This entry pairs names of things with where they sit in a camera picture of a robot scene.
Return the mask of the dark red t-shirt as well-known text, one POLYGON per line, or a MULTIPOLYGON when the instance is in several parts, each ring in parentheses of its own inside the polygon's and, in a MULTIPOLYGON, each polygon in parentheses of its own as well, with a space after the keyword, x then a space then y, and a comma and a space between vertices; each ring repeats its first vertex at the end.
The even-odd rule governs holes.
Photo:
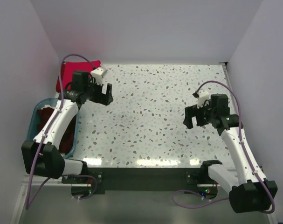
MULTIPOLYGON (((54 109, 51 107, 45 107, 43 109, 38 109, 36 114, 40 118, 40 123, 37 124, 36 128, 37 131, 40 132, 42 128, 45 126, 46 122, 50 118, 51 114, 53 113, 54 109)), ((59 152, 62 155, 67 155, 72 147, 75 137, 75 127, 76 127, 76 116, 70 121, 66 131, 64 132, 60 145, 59 145, 59 152)))

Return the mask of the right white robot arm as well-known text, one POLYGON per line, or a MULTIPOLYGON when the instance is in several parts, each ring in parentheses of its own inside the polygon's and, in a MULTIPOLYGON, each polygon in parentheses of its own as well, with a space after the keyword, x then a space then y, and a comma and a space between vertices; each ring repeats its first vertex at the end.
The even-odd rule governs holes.
POLYGON ((204 183, 215 181, 228 193, 230 205, 235 213, 252 211, 269 212, 278 187, 269 181, 258 166, 247 142, 237 114, 231 114, 226 94, 209 94, 207 91, 194 93, 197 104, 185 108, 184 125, 193 128, 192 118, 197 126, 211 124, 218 132, 236 168, 232 175, 220 161, 204 161, 200 179, 204 183))

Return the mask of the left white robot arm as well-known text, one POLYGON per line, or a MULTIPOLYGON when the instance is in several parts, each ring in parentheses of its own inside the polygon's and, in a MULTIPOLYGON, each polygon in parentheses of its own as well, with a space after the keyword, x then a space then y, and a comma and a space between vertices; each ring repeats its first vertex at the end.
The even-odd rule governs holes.
POLYGON ((107 84, 105 93, 102 92, 106 73, 104 67, 91 72, 74 71, 72 81, 60 93, 45 126, 32 140, 24 141, 21 146, 25 170, 29 175, 54 179, 71 175, 78 183, 87 181, 87 163, 64 159, 59 152, 59 145, 69 123, 86 101, 105 106, 113 101, 111 84, 107 84))

